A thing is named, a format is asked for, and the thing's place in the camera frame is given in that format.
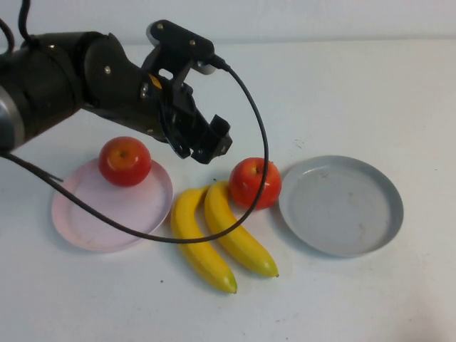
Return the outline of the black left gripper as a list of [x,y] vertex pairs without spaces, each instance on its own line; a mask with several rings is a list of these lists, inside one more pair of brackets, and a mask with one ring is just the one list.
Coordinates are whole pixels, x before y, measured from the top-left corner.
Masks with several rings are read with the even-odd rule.
[[124,68],[126,87],[135,99],[128,103],[124,124],[167,143],[181,158],[207,165],[225,155],[232,145],[231,125],[215,115],[209,124],[198,110],[192,88],[185,83],[191,67],[184,66],[171,79],[152,77],[137,66]]

